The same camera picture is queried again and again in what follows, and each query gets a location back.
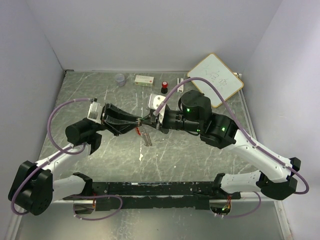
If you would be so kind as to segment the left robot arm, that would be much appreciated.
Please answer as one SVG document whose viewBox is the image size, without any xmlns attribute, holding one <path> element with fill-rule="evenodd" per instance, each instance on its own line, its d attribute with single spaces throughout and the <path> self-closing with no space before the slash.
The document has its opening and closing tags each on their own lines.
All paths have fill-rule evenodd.
<svg viewBox="0 0 320 240">
<path fill-rule="evenodd" d="M 76 195 L 86 200 L 94 196 L 93 180 L 83 173 L 61 179 L 61 174 L 78 161 L 93 154 L 101 145 L 100 131 L 116 137 L 138 127 L 142 119 L 107 103 L 92 102 L 86 118 L 65 129 L 68 145 L 37 162 L 23 162 L 16 173 L 8 199 L 14 214 L 40 215 L 56 200 Z"/>
</svg>

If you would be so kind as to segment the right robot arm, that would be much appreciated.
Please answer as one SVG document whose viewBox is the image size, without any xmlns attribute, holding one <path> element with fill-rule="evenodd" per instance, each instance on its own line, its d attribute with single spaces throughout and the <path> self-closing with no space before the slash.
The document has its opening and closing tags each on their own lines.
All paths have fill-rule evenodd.
<svg viewBox="0 0 320 240">
<path fill-rule="evenodd" d="M 278 157 L 259 144 L 248 140 L 244 132 L 228 116 L 212 112 L 211 101 L 204 94 L 190 90 L 178 101 L 179 110 L 167 105 L 155 116 L 153 113 L 164 96 L 152 94 L 149 98 L 149 114 L 141 123 L 166 134 L 169 130 L 191 132 L 199 135 L 207 145 L 229 151 L 252 164 L 257 170 L 242 174 L 219 173 L 212 186 L 212 193 L 218 199 L 240 192 L 260 192 L 274 200 L 284 200 L 294 194 L 298 181 L 293 171 L 299 171 L 301 161 L 296 158 Z"/>
</svg>

